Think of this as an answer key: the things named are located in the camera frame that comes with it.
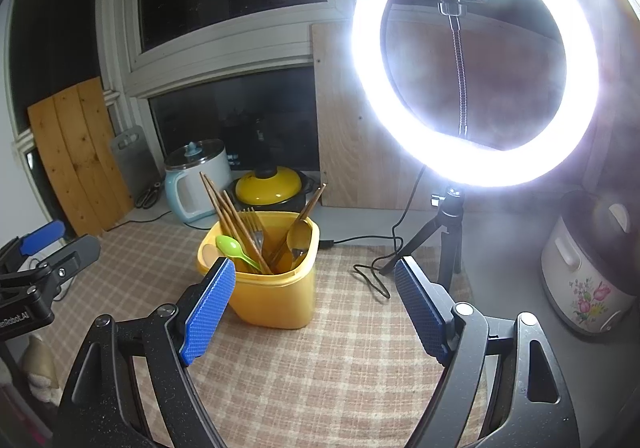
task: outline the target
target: ring light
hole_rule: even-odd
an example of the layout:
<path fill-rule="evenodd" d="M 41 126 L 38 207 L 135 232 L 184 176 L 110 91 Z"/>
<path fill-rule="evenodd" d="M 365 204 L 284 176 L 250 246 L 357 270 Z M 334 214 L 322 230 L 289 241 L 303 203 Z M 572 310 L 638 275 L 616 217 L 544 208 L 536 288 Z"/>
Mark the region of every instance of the ring light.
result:
<path fill-rule="evenodd" d="M 416 159 L 441 176 L 476 186 L 512 186 L 560 164 L 582 139 L 598 97 L 598 59 L 587 19 L 577 0 L 542 0 L 558 26 L 566 56 L 560 107 L 535 138 L 500 151 L 435 132 L 398 99 L 386 76 L 380 29 L 388 0 L 358 0 L 351 44 L 358 76 L 382 124 Z M 514 103 L 518 102 L 514 94 Z"/>

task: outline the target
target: plywood panel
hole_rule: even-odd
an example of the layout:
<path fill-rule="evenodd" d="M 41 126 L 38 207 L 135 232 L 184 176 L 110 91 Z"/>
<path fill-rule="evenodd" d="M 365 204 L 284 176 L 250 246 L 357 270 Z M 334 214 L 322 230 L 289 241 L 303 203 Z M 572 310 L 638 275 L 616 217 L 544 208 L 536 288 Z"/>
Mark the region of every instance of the plywood panel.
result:
<path fill-rule="evenodd" d="M 529 141 L 559 105 L 564 87 L 562 48 L 508 24 L 463 32 L 470 137 L 503 150 Z M 349 25 L 314 25 L 312 41 L 320 163 L 328 184 L 323 203 L 404 208 L 421 165 L 370 109 L 354 71 Z M 386 42 L 389 68 L 407 104 L 431 128 L 456 135 L 458 78 L 449 27 L 391 20 Z M 584 161 L 569 164 L 571 172 L 577 171 L 574 177 L 581 179 Z M 445 186 L 446 180 L 428 169 L 412 208 L 430 208 L 430 194 Z M 487 199 L 517 198 L 531 189 L 541 187 L 505 189 L 499 194 L 469 190 L 469 205 L 481 208 Z"/>
<path fill-rule="evenodd" d="M 76 234 L 100 235 L 100 222 L 67 153 L 53 98 L 31 105 L 28 114 L 47 176 Z"/>
<path fill-rule="evenodd" d="M 348 24 L 314 24 L 312 39 L 322 180 L 322 204 L 360 208 L 404 207 L 420 164 L 379 123 L 355 75 Z M 425 209 L 428 178 L 413 209 Z"/>
<path fill-rule="evenodd" d="M 104 105 L 100 78 L 79 83 L 78 95 L 95 153 L 120 208 L 119 216 L 122 217 L 133 208 L 133 200 L 109 148 L 114 136 Z"/>
<path fill-rule="evenodd" d="M 60 131 L 71 163 L 100 225 L 108 230 L 122 216 L 120 207 L 102 170 L 84 122 L 76 86 L 53 95 Z"/>

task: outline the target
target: yellow utensil holder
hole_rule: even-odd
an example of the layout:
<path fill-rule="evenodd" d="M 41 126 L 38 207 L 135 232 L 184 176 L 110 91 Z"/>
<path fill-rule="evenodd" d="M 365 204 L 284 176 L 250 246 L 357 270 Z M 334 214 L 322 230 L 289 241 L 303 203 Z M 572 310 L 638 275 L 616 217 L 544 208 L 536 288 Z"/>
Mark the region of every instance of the yellow utensil holder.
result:
<path fill-rule="evenodd" d="M 298 216 L 292 212 L 258 212 L 264 229 L 263 254 L 270 254 L 276 243 L 287 233 L 291 223 Z M 299 329 L 306 326 L 316 308 L 316 255 L 320 230 L 311 219 L 311 244 L 306 257 L 296 269 L 281 274 L 253 274 L 242 272 L 245 264 L 234 259 L 236 265 L 236 288 L 229 305 L 245 322 L 261 327 L 276 329 Z M 220 223 L 215 224 L 198 248 L 196 266 L 201 274 L 209 268 L 204 263 L 202 249 L 206 244 L 216 245 L 216 237 L 222 234 Z M 280 259 L 276 272 L 288 269 L 292 263 L 291 252 Z"/>

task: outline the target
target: floral pattern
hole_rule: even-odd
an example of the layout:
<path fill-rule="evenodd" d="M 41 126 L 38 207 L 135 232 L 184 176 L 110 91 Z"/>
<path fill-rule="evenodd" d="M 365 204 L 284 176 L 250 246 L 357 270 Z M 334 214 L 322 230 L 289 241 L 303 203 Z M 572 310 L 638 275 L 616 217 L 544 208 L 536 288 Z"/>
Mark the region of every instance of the floral pattern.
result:
<path fill-rule="evenodd" d="M 573 288 L 575 298 L 571 302 L 575 316 L 573 320 L 578 325 L 586 325 L 596 321 L 596 317 L 606 313 L 609 309 L 604 305 L 604 300 L 611 292 L 611 288 L 600 282 L 597 288 L 593 288 L 591 277 L 587 277 L 584 282 L 569 282 L 569 287 Z"/>

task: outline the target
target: white pot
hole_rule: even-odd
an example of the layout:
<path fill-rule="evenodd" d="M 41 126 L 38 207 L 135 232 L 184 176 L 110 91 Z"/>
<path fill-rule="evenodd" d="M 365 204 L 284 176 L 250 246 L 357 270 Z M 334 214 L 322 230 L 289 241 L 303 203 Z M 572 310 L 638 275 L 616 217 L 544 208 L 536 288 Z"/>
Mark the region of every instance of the white pot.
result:
<path fill-rule="evenodd" d="M 626 208 L 616 204 L 609 210 L 628 233 Z M 636 299 L 619 290 L 596 269 L 568 231 L 562 216 L 542 251 L 542 272 L 547 295 L 558 314 L 584 334 L 609 331 Z"/>

